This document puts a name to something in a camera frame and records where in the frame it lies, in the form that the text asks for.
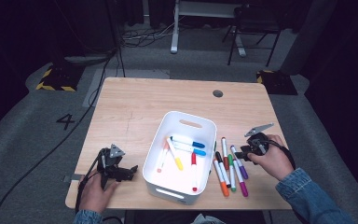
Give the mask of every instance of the marker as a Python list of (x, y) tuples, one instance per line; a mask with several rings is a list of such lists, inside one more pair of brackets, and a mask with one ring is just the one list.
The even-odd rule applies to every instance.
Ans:
[(180, 161), (180, 158), (176, 155), (176, 148), (173, 146), (173, 143), (171, 141), (170, 137), (167, 137), (168, 145), (170, 145), (171, 153), (173, 154), (173, 157), (175, 158), (176, 166), (179, 168), (179, 170), (183, 170), (183, 164)]
[(191, 172), (193, 173), (193, 191), (197, 191), (197, 159), (196, 153), (191, 153)]
[(223, 195), (225, 197), (228, 197), (229, 192), (228, 192), (228, 189), (227, 189), (227, 184), (226, 184), (225, 179), (222, 176), (222, 171), (220, 170), (219, 163), (217, 162), (216, 159), (214, 159), (213, 164), (214, 164), (214, 168), (216, 169), (217, 176), (219, 176), (220, 187), (222, 188)]
[(243, 166), (242, 161), (239, 160), (239, 159), (237, 158), (237, 156), (235, 155), (235, 153), (237, 152), (237, 150), (235, 149), (234, 146), (231, 146), (231, 151), (232, 151), (232, 154), (234, 154), (234, 158), (236, 159), (237, 164), (240, 166), (240, 171), (241, 171), (242, 177), (243, 177), (244, 179), (247, 179), (247, 178), (248, 178), (248, 174), (246, 173), (246, 170), (245, 170), (245, 167)]
[(240, 186), (241, 186), (241, 191), (242, 191), (242, 195), (243, 197), (248, 197), (248, 189), (245, 186), (245, 182), (243, 182), (242, 176), (241, 176), (241, 171), (240, 171), (240, 167), (239, 165), (236, 163), (237, 160), (234, 159), (234, 168), (235, 168), (235, 173), (237, 174), (237, 178), (238, 178), (238, 182), (240, 182)]
[(228, 158), (227, 158), (227, 146), (226, 146), (226, 138), (222, 137), (222, 151), (223, 151), (223, 164), (225, 164), (225, 169), (228, 170)]
[(170, 146), (166, 142), (164, 144), (164, 148), (162, 149), (161, 159), (159, 161), (158, 168), (157, 168), (157, 172), (159, 172), (159, 173), (161, 173), (161, 171), (162, 171), (162, 166), (164, 165), (165, 157), (167, 156), (167, 152), (168, 152), (169, 149), (170, 149)]
[(184, 136), (179, 136), (179, 135), (171, 136), (171, 140), (173, 140), (175, 142), (188, 144), (188, 145), (191, 145), (193, 147), (200, 147), (200, 148), (205, 147), (205, 145), (203, 145), (202, 143), (193, 142), (193, 140), (191, 138), (184, 137)]
[(235, 192), (237, 189), (235, 188), (235, 173), (234, 173), (234, 162), (232, 162), (231, 154), (228, 155), (228, 164), (229, 164), (229, 178), (231, 182), (231, 191)]
[(196, 153), (196, 154), (199, 155), (199, 156), (205, 156), (205, 155), (206, 155), (206, 152), (205, 152), (205, 151), (196, 149), (196, 148), (191, 147), (191, 146), (189, 146), (189, 145), (187, 145), (187, 144), (178, 143), (178, 142), (172, 142), (172, 143), (173, 143), (173, 146), (174, 146), (176, 149), (180, 149), (180, 150), (188, 151), (188, 152), (194, 152), (194, 153)]
[(229, 183), (229, 179), (226, 173), (225, 165), (223, 164), (222, 157), (220, 156), (220, 153), (216, 151), (214, 153), (216, 155), (216, 159), (219, 162), (220, 170), (222, 171), (223, 178), (225, 178), (226, 184), (228, 188), (231, 188), (231, 184)]

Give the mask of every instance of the hand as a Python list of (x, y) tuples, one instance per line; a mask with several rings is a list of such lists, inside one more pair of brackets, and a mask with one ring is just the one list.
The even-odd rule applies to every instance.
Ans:
[(89, 181), (83, 189), (79, 210), (91, 210), (101, 214), (109, 203), (118, 182), (114, 182), (107, 186), (105, 190), (101, 188), (101, 174), (93, 170), (89, 176)]
[[(267, 135), (267, 137), (269, 140), (283, 146), (280, 136)], [(269, 144), (268, 151), (264, 156), (257, 156), (254, 153), (248, 153), (247, 156), (251, 161), (258, 163), (269, 175), (272, 175), (279, 181), (294, 171), (292, 163), (290, 163), (286, 155), (272, 144)]]

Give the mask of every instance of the white plastic bin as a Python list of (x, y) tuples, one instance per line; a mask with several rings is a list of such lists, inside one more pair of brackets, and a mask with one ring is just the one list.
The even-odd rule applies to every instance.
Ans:
[[(199, 148), (206, 155), (197, 156), (196, 175), (191, 167), (191, 152), (181, 149), (176, 149), (176, 155), (183, 164), (183, 170), (179, 170), (168, 150), (162, 171), (158, 172), (167, 136), (183, 136), (205, 145), (205, 148)], [(211, 120), (177, 111), (168, 112), (158, 127), (143, 169), (149, 192), (172, 202), (193, 204), (205, 190), (213, 163), (215, 140), (216, 125)], [(196, 191), (193, 190), (193, 176), (197, 179)]]

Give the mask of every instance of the chair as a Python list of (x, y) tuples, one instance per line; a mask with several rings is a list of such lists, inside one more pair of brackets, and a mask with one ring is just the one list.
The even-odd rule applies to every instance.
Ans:
[(225, 37), (222, 42), (225, 42), (229, 34), (233, 34), (233, 40), (231, 44), (231, 50), (228, 57), (227, 65), (231, 63), (232, 51), (235, 47), (235, 40), (237, 35), (262, 35), (261, 38), (256, 42), (258, 45), (264, 37), (269, 34), (274, 34), (275, 40), (271, 48), (261, 48), (255, 46), (247, 46), (247, 49), (270, 49), (270, 54), (268, 56), (266, 67), (269, 66), (272, 54), (275, 50), (275, 46), (278, 42), (281, 30), (284, 28), (279, 23), (279, 18), (277, 10), (282, 11), (281, 7), (275, 7), (273, 5), (260, 3), (260, 4), (243, 4), (241, 7), (236, 7), (234, 9), (234, 20), (233, 23), (229, 26)]

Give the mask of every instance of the person's left hand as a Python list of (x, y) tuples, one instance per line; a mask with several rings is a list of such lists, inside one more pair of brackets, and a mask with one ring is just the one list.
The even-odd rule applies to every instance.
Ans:
[(93, 170), (89, 176), (91, 177), (81, 195), (79, 210), (91, 210), (101, 214), (109, 203), (119, 182), (115, 181), (103, 190), (101, 188), (101, 174)]

